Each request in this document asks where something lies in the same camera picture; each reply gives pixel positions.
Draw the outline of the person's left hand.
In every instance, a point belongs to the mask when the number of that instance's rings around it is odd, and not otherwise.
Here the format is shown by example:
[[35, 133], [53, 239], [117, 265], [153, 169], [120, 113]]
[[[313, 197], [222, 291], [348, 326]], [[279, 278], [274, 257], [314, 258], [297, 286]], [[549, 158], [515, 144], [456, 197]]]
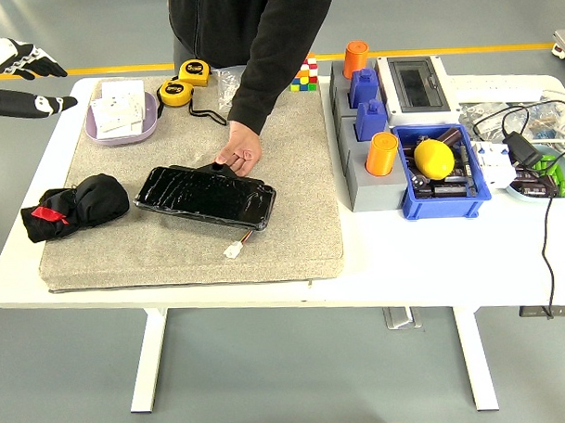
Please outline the person's left hand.
[[239, 177], [248, 175], [262, 156], [260, 137], [241, 122], [229, 122], [229, 140], [215, 157]]

